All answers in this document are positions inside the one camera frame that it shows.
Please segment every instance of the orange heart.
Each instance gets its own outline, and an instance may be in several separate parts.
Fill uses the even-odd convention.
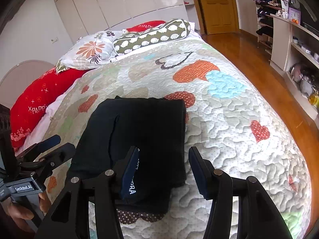
[[[185,66],[177,71],[173,75],[173,80],[178,83],[191,82],[196,78],[207,81],[205,76],[209,71],[212,70],[219,71],[219,68],[211,62],[197,60],[195,63]]]
[[[97,94],[92,95],[90,98],[87,99],[87,101],[83,102],[79,107],[78,107],[78,112],[87,112],[95,100],[98,98]]]
[[[256,138],[258,143],[261,140],[266,140],[270,137],[270,132],[266,126],[261,126],[257,120],[253,120],[250,124],[251,132]]]

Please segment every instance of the electrical outlet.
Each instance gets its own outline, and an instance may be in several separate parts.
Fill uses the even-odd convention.
[[[53,43],[57,42],[58,40],[59,40],[59,38],[58,38],[58,37],[55,37],[55,38],[53,38],[53,39],[51,40],[51,43],[53,44]]]

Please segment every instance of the quilted bedspread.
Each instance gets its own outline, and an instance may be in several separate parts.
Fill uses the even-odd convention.
[[[259,179],[281,212],[293,238],[310,221],[311,182],[307,164],[287,127],[247,78],[204,41],[176,41],[131,55],[86,73],[63,100],[44,139],[58,134],[75,146],[99,103],[107,98],[183,99],[187,108],[186,184],[172,189],[169,212],[157,222],[139,218],[121,224],[125,238],[203,238],[211,201],[198,192],[188,162],[197,146],[202,157],[232,177]],[[53,201],[70,162],[46,186]],[[236,238],[238,198],[233,198],[230,238]],[[94,205],[90,204],[94,237]]]

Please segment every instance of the yellow bottle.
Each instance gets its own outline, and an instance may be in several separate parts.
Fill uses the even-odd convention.
[[[309,96],[308,101],[311,105],[314,105],[318,108],[319,106],[319,94],[318,92],[314,92],[312,95]]]

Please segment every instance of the headboard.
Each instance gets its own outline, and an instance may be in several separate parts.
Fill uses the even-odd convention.
[[[28,60],[14,66],[0,82],[0,104],[12,108],[23,91],[53,64],[41,60]]]

